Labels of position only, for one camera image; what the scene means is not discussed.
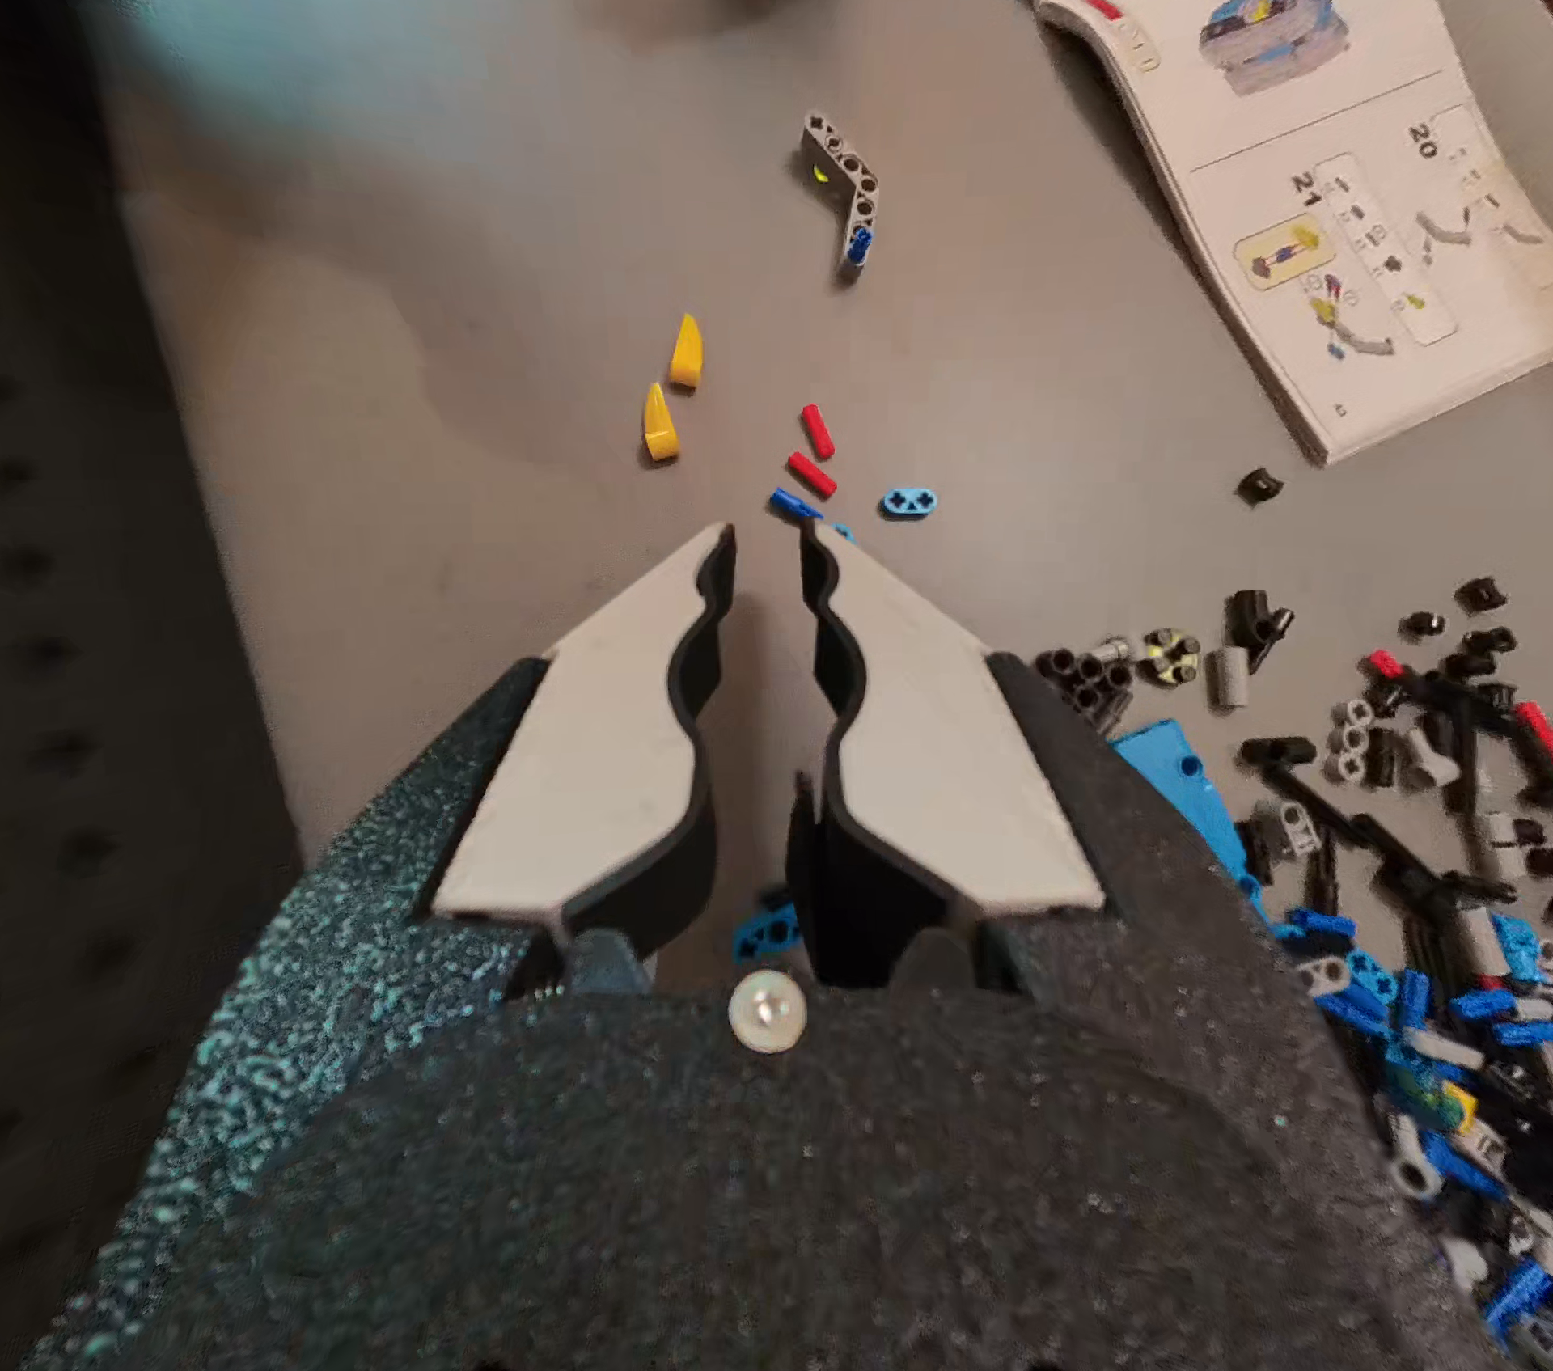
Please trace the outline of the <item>pile of small brick pieces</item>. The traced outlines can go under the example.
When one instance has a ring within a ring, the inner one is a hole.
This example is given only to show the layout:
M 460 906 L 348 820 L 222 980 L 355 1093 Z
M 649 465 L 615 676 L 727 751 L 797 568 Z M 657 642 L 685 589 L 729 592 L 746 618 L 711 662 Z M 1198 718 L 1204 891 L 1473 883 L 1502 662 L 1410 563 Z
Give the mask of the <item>pile of small brick pieces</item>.
M 1222 641 L 1159 626 L 1033 671 L 1118 764 L 1118 951 L 1070 941 L 1075 1009 L 1277 1140 L 1296 1220 L 1335 1237 L 1406 1368 L 1550 1368 L 1550 502 L 1515 524 L 1364 524 L 1334 595 L 1418 552 L 1474 578 L 1345 670 L 1330 736 L 1251 735 L 1246 827 L 1177 722 L 1115 736 L 1138 686 L 1230 720 L 1301 626 L 1256 584 Z

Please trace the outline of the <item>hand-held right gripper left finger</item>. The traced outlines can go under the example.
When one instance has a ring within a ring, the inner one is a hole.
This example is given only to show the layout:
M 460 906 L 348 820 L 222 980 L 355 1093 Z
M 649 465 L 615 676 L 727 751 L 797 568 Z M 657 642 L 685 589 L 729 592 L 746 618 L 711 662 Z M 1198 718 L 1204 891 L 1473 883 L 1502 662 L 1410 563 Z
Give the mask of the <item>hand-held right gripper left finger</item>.
M 737 534 L 711 524 L 520 668 L 523 707 L 431 912 L 614 930 L 649 959 L 704 912 L 717 822 L 699 718 L 722 676 Z

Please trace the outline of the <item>grey desk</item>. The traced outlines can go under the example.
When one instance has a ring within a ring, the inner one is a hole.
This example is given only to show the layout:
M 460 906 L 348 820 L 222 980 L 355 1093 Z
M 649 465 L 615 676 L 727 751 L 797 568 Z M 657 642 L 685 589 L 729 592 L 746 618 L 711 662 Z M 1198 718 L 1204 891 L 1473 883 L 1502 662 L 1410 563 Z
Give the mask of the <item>grey desk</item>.
M 1031 0 L 127 0 L 90 31 L 308 861 L 513 662 L 737 528 L 703 717 L 719 874 L 666 992 L 735 975 L 831 730 L 798 537 L 767 515 L 806 405 L 837 518 L 996 649 L 1216 646 L 1232 592 L 1292 605 L 1250 709 L 1144 686 L 1127 720 L 1180 720 L 1238 815 L 1240 741 L 1321 738 L 1355 659 L 1460 617 L 1474 578 L 1413 552 L 1334 595 L 1321 544 L 1550 502 L 1547 371 L 1311 468 L 1110 78 Z M 848 287 L 811 110 L 879 178 Z M 667 380 L 685 314 L 695 393 Z M 939 510 L 887 521 L 889 489 Z

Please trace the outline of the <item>small blue brick piece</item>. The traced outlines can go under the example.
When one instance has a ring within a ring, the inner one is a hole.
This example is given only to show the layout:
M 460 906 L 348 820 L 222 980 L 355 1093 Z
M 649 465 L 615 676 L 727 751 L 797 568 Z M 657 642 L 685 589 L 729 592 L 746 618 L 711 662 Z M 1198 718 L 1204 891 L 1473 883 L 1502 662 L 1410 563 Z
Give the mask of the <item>small blue brick piece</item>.
M 766 906 L 748 917 L 733 933 L 732 958 L 737 966 L 753 966 L 776 954 L 787 954 L 805 943 L 798 906 L 788 899 Z

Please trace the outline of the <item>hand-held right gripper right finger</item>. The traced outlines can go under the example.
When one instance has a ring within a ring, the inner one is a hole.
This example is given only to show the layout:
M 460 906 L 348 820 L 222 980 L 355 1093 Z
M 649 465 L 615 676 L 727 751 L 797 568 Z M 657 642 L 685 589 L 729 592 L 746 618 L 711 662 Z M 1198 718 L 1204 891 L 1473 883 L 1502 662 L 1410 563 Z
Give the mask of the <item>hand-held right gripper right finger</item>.
M 923 933 L 1096 916 L 1106 890 L 1004 686 L 999 654 L 835 528 L 800 534 L 834 718 L 798 775 L 787 887 L 814 977 L 884 987 Z

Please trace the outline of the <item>open instruction booklet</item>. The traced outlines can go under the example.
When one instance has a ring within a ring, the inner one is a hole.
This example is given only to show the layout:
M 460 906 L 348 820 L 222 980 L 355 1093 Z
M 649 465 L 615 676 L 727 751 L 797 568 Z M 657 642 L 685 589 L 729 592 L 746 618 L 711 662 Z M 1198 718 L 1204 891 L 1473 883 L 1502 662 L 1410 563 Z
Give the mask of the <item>open instruction booklet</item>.
M 1107 68 L 1314 461 L 1550 364 L 1550 224 L 1437 0 L 1033 2 Z

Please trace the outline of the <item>grey angled beam piece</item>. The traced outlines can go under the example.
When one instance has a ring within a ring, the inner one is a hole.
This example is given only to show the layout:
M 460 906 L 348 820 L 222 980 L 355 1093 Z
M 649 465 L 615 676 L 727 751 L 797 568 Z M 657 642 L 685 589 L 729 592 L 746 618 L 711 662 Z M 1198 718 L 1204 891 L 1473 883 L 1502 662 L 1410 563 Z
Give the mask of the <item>grey angled beam piece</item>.
M 879 175 L 845 140 L 843 133 L 824 114 L 814 110 L 806 115 L 803 123 L 800 157 L 803 157 L 808 178 L 811 164 L 819 165 L 829 175 L 829 186 L 826 188 L 809 180 L 839 212 L 842 240 L 835 277 L 845 287 L 853 285 L 864 271 L 858 277 L 845 277 L 842 267 L 845 243 L 852 225 L 863 222 L 873 230 L 871 250 L 874 250 L 881 219 Z

